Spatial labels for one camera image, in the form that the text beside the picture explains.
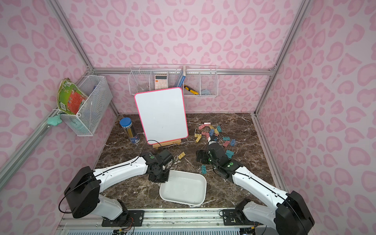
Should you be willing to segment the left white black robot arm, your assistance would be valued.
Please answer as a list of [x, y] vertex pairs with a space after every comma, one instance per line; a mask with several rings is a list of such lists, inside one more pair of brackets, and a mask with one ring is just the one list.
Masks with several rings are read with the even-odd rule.
[[136, 176], [147, 175], [152, 183], [165, 183], [174, 160], [168, 150], [158, 154], [146, 152], [129, 161], [111, 167], [91, 169], [85, 166], [78, 171], [64, 191], [73, 218], [94, 214], [110, 222], [128, 222], [129, 211], [120, 200], [109, 199], [101, 193], [115, 184]]

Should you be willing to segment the yellow binder clip lone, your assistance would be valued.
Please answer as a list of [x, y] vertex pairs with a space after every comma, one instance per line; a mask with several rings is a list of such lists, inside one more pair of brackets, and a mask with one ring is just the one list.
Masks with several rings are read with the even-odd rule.
[[177, 158], [180, 160], [180, 159], [182, 159], [185, 155], [186, 155], [185, 152], [182, 152], [181, 154], [179, 154], [179, 155], [177, 156]]

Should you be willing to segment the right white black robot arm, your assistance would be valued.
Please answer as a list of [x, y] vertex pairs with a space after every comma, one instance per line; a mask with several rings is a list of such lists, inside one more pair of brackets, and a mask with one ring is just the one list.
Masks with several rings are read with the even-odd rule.
[[215, 174], [263, 203], [243, 200], [236, 207], [238, 218], [259, 222], [280, 235], [307, 235], [314, 227], [313, 216], [298, 192], [288, 193], [268, 184], [239, 161], [230, 159], [219, 143], [211, 141], [205, 149], [198, 150], [196, 160], [211, 165]]

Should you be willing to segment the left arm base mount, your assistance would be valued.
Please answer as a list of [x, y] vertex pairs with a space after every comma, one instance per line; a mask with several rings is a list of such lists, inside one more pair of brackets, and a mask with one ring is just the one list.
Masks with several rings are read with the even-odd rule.
[[102, 227], [141, 227], [144, 220], [144, 210], [130, 210], [123, 212], [118, 218], [110, 220], [103, 218]]

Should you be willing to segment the teal binder clip lone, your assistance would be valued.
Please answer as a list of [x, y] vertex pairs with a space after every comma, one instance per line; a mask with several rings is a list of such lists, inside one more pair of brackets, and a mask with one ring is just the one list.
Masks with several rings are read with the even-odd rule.
[[206, 166], [205, 166], [205, 165], [202, 165], [202, 166], [201, 166], [201, 173], [202, 173], [202, 174], [207, 174], [207, 169], [206, 169]]

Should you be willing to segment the white plastic storage tray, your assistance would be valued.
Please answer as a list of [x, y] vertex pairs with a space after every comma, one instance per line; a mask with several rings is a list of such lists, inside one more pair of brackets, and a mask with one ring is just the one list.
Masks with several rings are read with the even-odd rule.
[[171, 170], [159, 194], [164, 201], [200, 207], [206, 198], [207, 181], [203, 175]]

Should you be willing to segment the large teal binder clip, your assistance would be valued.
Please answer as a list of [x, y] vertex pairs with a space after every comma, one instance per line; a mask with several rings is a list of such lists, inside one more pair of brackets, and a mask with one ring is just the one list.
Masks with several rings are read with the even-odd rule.
[[234, 156], [234, 152], [230, 151], [230, 150], [226, 150], [225, 152], [226, 156], [229, 158], [229, 159], [232, 159], [232, 157]]

